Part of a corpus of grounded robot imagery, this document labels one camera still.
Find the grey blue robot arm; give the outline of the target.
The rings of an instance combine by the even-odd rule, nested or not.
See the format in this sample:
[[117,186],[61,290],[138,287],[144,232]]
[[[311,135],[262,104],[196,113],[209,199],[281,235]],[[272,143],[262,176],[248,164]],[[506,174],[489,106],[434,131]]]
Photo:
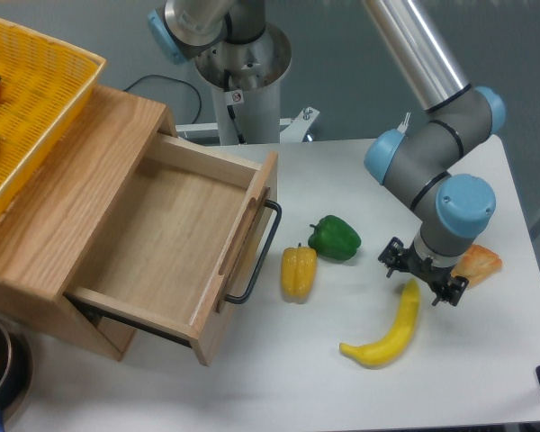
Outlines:
[[[468,81],[415,2],[367,1],[364,8],[429,117],[414,134],[387,130],[365,154],[370,175],[421,222],[409,246],[393,239],[379,259],[390,272],[426,282],[438,302],[456,305],[468,280],[453,269],[487,227],[496,199],[484,180],[449,170],[500,129],[506,108],[491,89]],[[279,140],[279,82],[292,52],[263,2],[168,1],[148,14],[148,27],[172,62],[193,62],[209,83],[222,144]]]

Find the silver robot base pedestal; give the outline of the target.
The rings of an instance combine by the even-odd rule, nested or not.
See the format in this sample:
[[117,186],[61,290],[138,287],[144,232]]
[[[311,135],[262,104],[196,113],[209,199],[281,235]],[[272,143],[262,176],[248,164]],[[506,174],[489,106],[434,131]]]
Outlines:
[[195,59],[211,89],[221,145],[279,140],[281,81],[291,61],[289,40],[271,23],[257,40],[222,41]]

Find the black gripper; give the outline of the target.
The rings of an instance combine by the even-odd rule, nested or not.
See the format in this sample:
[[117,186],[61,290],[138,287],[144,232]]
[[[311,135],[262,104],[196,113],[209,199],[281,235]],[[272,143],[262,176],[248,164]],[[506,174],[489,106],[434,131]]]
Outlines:
[[445,302],[457,306],[469,280],[464,276],[451,276],[454,264],[446,260],[441,263],[432,256],[420,256],[413,246],[407,249],[397,237],[392,237],[387,246],[378,256],[378,261],[386,268],[386,276],[391,277],[394,272],[406,271],[427,284],[436,295],[432,301],[433,306]]

